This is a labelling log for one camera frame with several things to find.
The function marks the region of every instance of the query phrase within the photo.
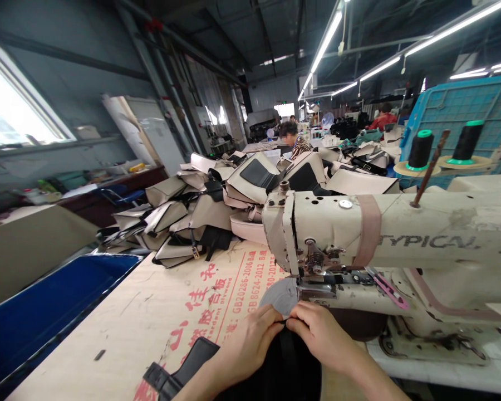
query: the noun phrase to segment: blue bin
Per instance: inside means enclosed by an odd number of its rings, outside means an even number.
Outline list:
[[[473,120],[484,120],[483,132],[477,143],[475,155],[489,158],[501,144],[501,76],[450,82],[434,86],[423,92],[414,106],[401,143],[401,161],[408,160],[412,139],[421,130],[434,134],[433,151],[445,129],[451,130],[442,155],[451,155],[456,147],[462,127]],[[501,162],[495,174],[501,174]],[[467,174],[456,171],[456,174]],[[421,179],[399,176],[401,184],[408,187]],[[453,176],[434,177],[430,185],[447,188]]]
[[[142,260],[84,255],[0,304],[0,399],[7,397]]]

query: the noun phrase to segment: ceiling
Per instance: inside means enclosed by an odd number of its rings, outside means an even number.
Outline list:
[[[277,61],[274,66],[260,64],[289,55],[289,69],[296,70],[300,76],[306,75],[336,3],[335,0],[138,2],[225,68],[247,73],[267,69],[270,77],[279,71],[285,74],[286,68],[281,64],[288,65],[288,61]],[[471,0],[352,0],[344,16],[347,22],[345,49],[426,35],[471,8]],[[342,30],[343,20],[327,52],[337,50]],[[318,69],[319,83],[352,81],[392,56],[398,46],[324,58]],[[474,51],[480,52],[477,64],[482,66],[501,61],[501,12],[409,57],[409,68],[451,70],[458,54]],[[401,68],[402,65],[397,66],[387,74],[400,76]]]

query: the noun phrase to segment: thread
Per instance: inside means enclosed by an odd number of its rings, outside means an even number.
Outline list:
[[[474,164],[475,161],[471,159],[475,147],[479,141],[480,135],[483,131],[484,121],[469,121],[460,133],[460,138],[453,153],[453,157],[447,160],[449,164]]]
[[[419,131],[412,140],[412,150],[406,168],[410,171],[423,171],[429,166],[429,156],[434,135],[431,130]]]

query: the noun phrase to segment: beige tape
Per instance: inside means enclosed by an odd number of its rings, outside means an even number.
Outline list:
[[[360,241],[353,265],[365,267],[369,266],[369,262],[373,259],[380,242],[382,215],[373,195],[358,195],[357,198],[362,212],[362,224]]]

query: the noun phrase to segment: hand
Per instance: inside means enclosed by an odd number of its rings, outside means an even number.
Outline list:
[[[263,365],[271,341],[284,327],[277,323],[282,320],[273,305],[264,305],[238,324],[209,361],[221,387],[226,389],[249,378]]]
[[[287,320],[286,326],[302,338],[321,364],[347,373],[352,363],[364,357],[362,350],[324,307],[300,301],[289,316],[292,319]]]

